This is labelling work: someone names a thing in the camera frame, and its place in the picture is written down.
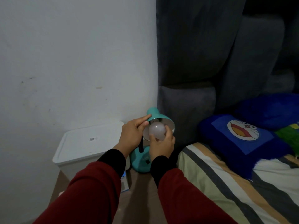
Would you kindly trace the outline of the person's left hand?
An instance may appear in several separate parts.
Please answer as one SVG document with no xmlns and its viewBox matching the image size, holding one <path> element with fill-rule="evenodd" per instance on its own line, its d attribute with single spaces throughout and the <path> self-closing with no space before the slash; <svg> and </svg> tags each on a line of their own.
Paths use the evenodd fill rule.
<svg viewBox="0 0 299 224">
<path fill-rule="evenodd" d="M 138 132 L 138 126 L 148 119 L 152 115 L 146 115 L 137 119 L 128 121 L 122 126 L 122 132 L 119 142 L 114 146 L 114 149 L 120 151 L 125 158 L 139 145 L 143 134 Z"/>
</svg>

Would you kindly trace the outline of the person's right hand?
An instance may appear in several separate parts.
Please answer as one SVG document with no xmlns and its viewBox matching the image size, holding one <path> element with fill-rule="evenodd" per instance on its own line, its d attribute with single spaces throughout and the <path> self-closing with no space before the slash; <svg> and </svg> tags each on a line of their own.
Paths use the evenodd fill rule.
<svg viewBox="0 0 299 224">
<path fill-rule="evenodd" d="M 166 134 L 163 141 L 158 140 L 156 145 L 150 145 L 149 155 L 151 162 L 159 156 L 165 156 L 169 158 L 174 151 L 175 137 L 173 136 L 172 130 L 166 125 Z"/>
</svg>

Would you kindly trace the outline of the teal desk lamp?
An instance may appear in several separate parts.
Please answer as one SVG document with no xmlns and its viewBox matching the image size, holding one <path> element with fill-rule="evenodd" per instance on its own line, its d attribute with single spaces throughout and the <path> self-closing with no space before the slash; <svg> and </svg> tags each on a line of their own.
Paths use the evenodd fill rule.
<svg viewBox="0 0 299 224">
<path fill-rule="evenodd" d="M 156 107 L 149 108 L 147 115 L 152 116 L 148 119 L 149 125 L 144 129 L 143 137 L 138 147 L 130 154 L 130 162 L 132 169 L 138 173 L 149 173 L 151 168 L 151 159 L 149 155 L 150 139 L 149 139 L 149 127 L 152 122 L 159 121 L 165 126 L 167 125 L 172 132 L 175 131 L 175 124 L 169 117 L 161 114 Z"/>
</svg>

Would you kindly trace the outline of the white light bulb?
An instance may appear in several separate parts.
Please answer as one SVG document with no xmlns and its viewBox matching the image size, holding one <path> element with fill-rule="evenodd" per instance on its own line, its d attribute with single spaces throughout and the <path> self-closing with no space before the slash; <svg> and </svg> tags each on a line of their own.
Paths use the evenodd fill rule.
<svg viewBox="0 0 299 224">
<path fill-rule="evenodd" d="M 163 141 L 165 139 L 165 125 L 159 121 L 152 122 L 148 131 L 149 135 L 153 135 L 155 139 Z"/>
</svg>

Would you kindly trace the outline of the person's right forearm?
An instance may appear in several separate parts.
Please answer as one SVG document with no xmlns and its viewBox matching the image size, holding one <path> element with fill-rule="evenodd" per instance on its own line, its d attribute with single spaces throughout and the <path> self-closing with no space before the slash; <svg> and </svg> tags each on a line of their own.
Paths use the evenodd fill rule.
<svg viewBox="0 0 299 224">
<path fill-rule="evenodd" d="M 150 173 L 168 224 L 238 224 L 174 168 L 166 156 L 151 160 Z"/>
</svg>

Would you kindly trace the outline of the person's left forearm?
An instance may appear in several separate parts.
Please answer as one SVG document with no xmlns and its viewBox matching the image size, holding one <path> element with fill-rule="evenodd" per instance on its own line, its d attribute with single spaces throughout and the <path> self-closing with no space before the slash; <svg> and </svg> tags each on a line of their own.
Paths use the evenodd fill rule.
<svg viewBox="0 0 299 224">
<path fill-rule="evenodd" d="M 112 224 L 125 164 L 119 150 L 108 150 L 79 171 L 33 224 Z"/>
</svg>

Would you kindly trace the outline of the small blue white box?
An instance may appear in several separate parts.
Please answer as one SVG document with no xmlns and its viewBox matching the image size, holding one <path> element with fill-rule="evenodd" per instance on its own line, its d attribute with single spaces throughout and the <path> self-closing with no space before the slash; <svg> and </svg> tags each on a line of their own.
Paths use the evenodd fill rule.
<svg viewBox="0 0 299 224">
<path fill-rule="evenodd" d="M 129 183 L 128 183 L 126 171 L 124 171 L 124 174 L 121 177 L 121 193 L 126 191 L 129 191 Z"/>
</svg>

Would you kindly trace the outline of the white plastic storage box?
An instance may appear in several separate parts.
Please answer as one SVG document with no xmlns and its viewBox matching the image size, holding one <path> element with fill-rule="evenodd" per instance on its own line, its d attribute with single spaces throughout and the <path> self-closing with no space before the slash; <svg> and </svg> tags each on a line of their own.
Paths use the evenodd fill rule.
<svg viewBox="0 0 299 224">
<path fill-rule="evenodd" d="M 76 173 L 119 142 L 123 125 L 123 122 L 116 121 L 66 132 L 54 154 L 53 163 L 69 181 L 72 180 Z"/>
</svg>

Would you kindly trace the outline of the blue cartoon face pillow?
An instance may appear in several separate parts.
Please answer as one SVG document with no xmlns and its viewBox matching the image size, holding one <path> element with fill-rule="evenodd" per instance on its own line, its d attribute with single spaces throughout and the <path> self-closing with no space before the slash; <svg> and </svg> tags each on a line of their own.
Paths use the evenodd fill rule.
<svg viewBox="0 0 299 224">
<path fill-rule="evenodd" d="M 261 159 L 277 159 L 293 154 L 291 147 L 275 133 L 236 119 L 232 115 L 213 115 L 198 124 L 199 138 L 226 165 L 244 179 Z"/>
</svg>

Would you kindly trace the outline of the striped bed sheet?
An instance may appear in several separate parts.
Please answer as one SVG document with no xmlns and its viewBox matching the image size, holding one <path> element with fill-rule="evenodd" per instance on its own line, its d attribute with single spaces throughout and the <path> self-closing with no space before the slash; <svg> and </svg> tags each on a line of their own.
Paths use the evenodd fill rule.
<svg viewBox="0 0 299 224">
<path fill-rule="evenodd" d="M 260 160 L 246 180 L 208 146 L 194 143 L 182 149 L 177 166 L 238 224 L 299 224 L 299 160 L 292 155 Z"/>
</svg>

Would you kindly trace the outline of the grey upholstered headboard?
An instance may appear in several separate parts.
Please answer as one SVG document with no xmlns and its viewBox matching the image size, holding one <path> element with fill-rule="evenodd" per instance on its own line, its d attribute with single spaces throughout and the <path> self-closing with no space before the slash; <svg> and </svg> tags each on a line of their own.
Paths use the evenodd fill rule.
<svg viewBox="0 0 299 224">
<path fill-rule="evenodd" d="M 299 93 L 299 0 L 156 0 L 158 109 L 175 148 L 260 94 Z"/>
</svg>

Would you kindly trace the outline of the blue plush pillow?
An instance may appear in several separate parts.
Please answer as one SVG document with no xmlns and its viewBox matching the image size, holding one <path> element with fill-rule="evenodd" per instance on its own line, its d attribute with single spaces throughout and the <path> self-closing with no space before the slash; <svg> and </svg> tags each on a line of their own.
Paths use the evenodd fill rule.
<svg viewBox="0 0 299 224">
<path fill-rule="evenodd" d="M 236 118 L 271 131 L 299 122 L 299 94 L 277 93 L 261 95 L 239 102 Z"/>
</svg>

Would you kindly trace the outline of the green patterned cushion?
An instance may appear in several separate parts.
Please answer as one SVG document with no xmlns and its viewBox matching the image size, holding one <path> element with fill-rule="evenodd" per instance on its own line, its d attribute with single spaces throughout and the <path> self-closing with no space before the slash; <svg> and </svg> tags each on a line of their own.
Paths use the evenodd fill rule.
<svg viewBox="0 0 299 224">
<path fill-rule="evenodd" d="M 281 128 L 275 134 L 292 148 L 295 158 L 299 159 L 299 122 Z"/>
</svg>

